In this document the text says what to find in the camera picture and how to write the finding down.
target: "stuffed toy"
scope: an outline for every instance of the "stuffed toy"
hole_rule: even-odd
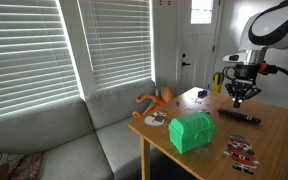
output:
[[[139,118],[142,115],[145,115],[147,112],[151,111],[152,109],[156,108],[157,106],[163,105],[174,98],[174,92],[170,86],[164,85],[161,88],[161,92],[159,91],[158,87],[155,88],[155,96],[153,95],[145,95],[142,97],[142,94],[139,94],[136,97],[136,102],[141,103],[147,99],[151,99],[152,102],[148,106],[148,108],[140,114],[137,111],[133,112],[134,118]]]

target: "doorknob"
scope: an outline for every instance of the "doorknob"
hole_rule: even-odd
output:
[[[191,63],[182,62],[182,66],[189,66]]]

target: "green toy chest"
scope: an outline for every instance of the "green toy chest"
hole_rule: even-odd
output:
[[[168,129],[171,142],[183,154],[212,142],[215,125],[209,115],[204,112],[196,112],[172,119]]]

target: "door window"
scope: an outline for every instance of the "door window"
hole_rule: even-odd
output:
[[[210,24],[213,0],[192,0],[191,24]]]

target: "white window blind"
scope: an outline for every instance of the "white window blind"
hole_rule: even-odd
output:
[[[0,0],[0,115],[79,96],[55,0]]]
[[[149,0],[79,0],[97,89],[151,78]]]

